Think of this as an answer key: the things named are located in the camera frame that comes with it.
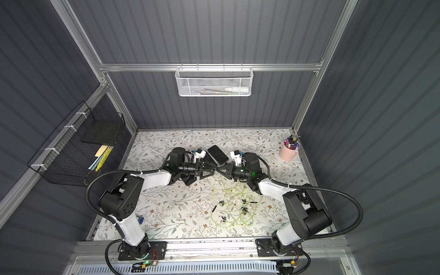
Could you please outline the green wired earphones tangle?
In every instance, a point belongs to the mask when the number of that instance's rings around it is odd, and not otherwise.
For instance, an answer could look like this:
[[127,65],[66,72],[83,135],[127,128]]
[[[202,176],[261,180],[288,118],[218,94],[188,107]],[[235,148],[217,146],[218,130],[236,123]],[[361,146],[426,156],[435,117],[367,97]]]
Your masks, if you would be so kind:
[[222,229],[252,227],[263,196],[252,191],[243,180],[229,180],[219,175],[208,181],[213,207],[209,220]]

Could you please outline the blue-edged black smartphone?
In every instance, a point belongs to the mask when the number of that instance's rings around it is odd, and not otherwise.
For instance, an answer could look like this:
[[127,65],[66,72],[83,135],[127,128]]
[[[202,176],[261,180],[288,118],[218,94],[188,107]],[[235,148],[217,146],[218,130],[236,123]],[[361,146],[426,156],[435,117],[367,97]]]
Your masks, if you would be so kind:
[[222,166],[227,161],[224,158],[224,153],[217,147],[209,148],[207,153],[216,166]]

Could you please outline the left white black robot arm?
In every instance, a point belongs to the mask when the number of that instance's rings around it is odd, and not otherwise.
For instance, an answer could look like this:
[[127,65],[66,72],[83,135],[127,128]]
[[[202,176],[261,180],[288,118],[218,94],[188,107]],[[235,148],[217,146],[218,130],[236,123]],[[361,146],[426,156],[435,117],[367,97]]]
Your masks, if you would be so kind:
[[176,181],[191,185],[199,179],[214,175],[217,165],[205,160],[205,152],[189,153],[182,147],[174,148],[160,168],[150,171],[118,170],[106,173],[98,180],[110,184],[98,202],[104,217],[109,218],[121,236],[123,244],[138,254],[149,249],[149,238],[135,215],[141,191],[168,186]]

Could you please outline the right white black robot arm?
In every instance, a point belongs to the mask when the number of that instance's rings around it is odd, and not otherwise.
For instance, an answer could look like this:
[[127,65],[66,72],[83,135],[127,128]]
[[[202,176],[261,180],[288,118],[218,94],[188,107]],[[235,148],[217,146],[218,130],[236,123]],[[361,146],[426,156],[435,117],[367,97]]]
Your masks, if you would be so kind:
[[284,254],[288,246],[306,241],[331,226],[330,212],[310,184],[294,187],[276,183],[268,171],[263,172],[260,163],[266,164],[255,153],[245,153],[241,166],[230,162],[216,171],[228,179],[244,181],[252,191],[285,205],[288,222],[271,236],[271,247],[276,254]]

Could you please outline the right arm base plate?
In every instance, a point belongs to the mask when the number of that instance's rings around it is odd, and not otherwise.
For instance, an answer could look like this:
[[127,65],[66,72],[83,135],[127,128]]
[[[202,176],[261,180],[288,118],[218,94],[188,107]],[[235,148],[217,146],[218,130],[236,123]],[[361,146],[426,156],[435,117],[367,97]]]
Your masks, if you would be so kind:
[[295,244],[283,245],[277,239],[257,238],[255,240],[259,257],[294,257],[303,256],[304,253]]

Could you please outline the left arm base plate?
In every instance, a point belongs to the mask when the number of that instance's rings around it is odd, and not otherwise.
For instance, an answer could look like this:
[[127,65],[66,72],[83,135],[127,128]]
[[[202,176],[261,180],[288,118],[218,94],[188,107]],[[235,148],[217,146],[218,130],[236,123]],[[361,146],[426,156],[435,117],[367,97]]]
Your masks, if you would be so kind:
[[122,242],[118,247],[119,261],[164,260],[168,243],[165,241],[141,242],[131,246]]

